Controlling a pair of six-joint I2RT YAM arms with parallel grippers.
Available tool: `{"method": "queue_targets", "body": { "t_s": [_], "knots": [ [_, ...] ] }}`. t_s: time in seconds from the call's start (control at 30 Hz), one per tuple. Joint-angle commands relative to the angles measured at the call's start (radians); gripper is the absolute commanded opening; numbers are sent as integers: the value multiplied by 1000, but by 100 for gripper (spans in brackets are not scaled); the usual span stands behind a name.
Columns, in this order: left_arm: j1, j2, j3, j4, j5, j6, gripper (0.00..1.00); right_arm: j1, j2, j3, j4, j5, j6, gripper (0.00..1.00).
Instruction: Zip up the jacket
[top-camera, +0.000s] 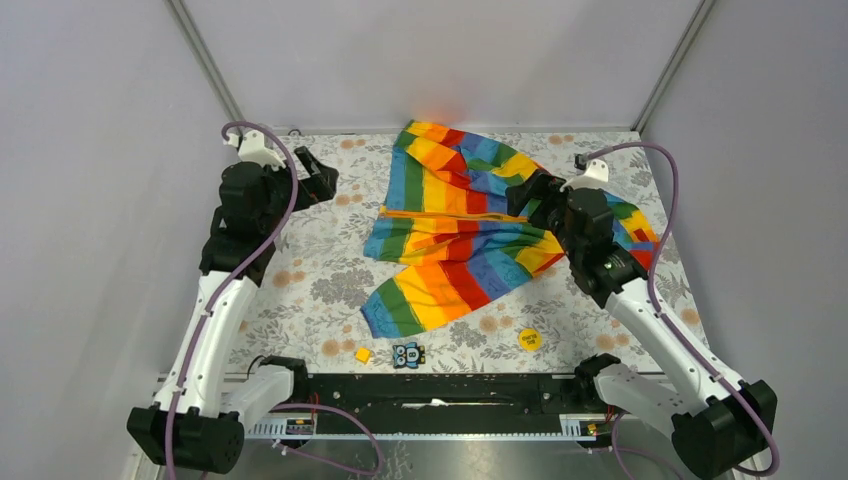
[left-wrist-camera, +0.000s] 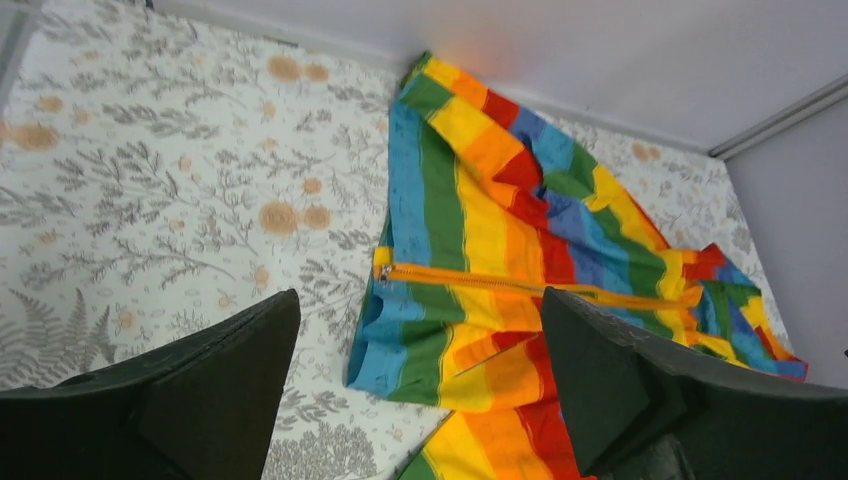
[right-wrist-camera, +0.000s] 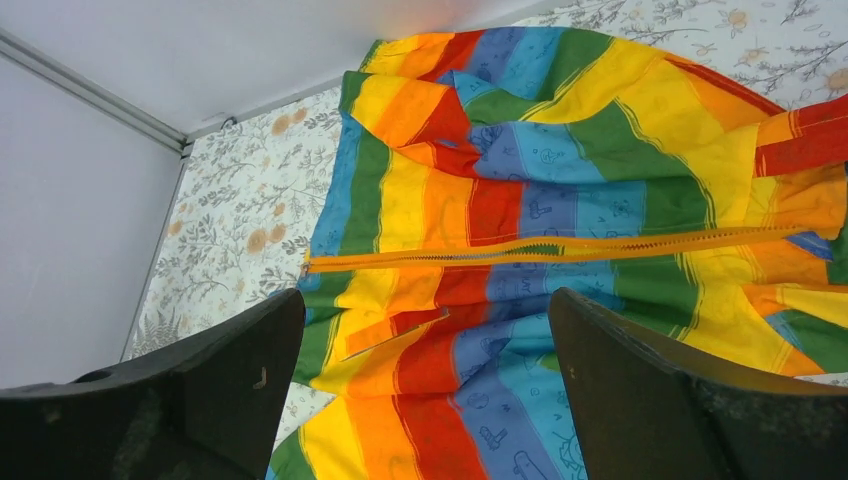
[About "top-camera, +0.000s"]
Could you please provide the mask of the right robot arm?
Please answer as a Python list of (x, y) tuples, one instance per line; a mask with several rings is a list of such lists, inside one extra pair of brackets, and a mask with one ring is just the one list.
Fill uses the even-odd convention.
[(506, 190), (507, 212), (538, 203), (529, 222), (553, 234), (580, 290), (628, 328), (661, 367), (669, 387), (612, 357), (584, 361), (575, 402), (597, 412), (610, 404), (666, 436), (689, 469), (715, 478), (774, 446), (775, 392), (749, 383), (695, 338), (659, 298), (648, 270), (622, 244), (624, 207), (600, 188), (537, 172)]

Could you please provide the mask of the rainbow striped jacket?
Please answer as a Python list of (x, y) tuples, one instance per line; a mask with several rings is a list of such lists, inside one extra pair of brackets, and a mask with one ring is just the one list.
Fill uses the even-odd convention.
[(392, 147), (386, 199), (363, 251), (405, 267), (361, 308), (372, 336), (445, 326), (561, 259), (553, 234), (529, 222), (538, 201), (508, 213), (507, 189), (544, 170), (507, 144), (410, 121)]

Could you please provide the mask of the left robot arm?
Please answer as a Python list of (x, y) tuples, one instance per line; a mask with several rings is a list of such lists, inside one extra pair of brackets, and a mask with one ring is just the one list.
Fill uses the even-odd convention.
[(305, 146), (295, 149), (306, 176), (293, 180), (283, 165), (240, 161), (221, 175), (220, 203), (202, 248), (198, 293), (178, 355), (149, 407), (135, 407), (127, 431), (155, 464), (226, 474), (247, 432), (276, 405), (296, 411), (309, 401), (300, 359), (270, 355), (229, 394), (223, 392), (228, 354), (274, 255), (288, 210), (334, 198), (339, 173)]

